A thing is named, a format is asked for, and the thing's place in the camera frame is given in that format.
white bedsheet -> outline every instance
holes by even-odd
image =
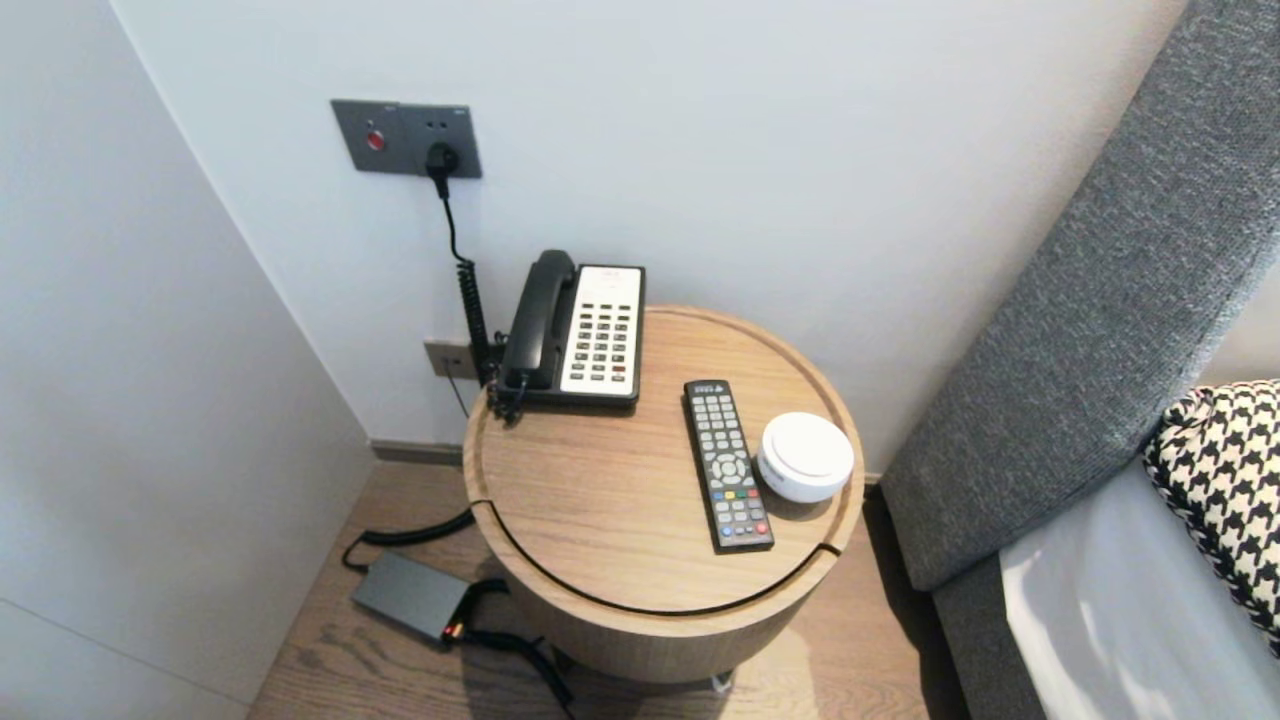
[[[1000,552],[1051,719],[1280,719],[1280,661],[1134,461]]]

baseboard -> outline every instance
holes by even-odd
[[[374,457],[387,460],[388,462],[462,466],[461,445],[371,439],[369,441],[369,448],[374,451]]]

gray upholstered headboard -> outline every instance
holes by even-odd
[[[1193,1],[881,486],[933,589],[1119,471],[1280,247],[1280,0]]]

remote control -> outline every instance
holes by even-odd
[[[716,552],[769,550],[773,529],[728,383],[685,383],[685,416]]]

bed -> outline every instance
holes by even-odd
[[[1193,0],[881,480],[973,716],[1280,716],[1138,460],[1277,250],[1280,0]]]

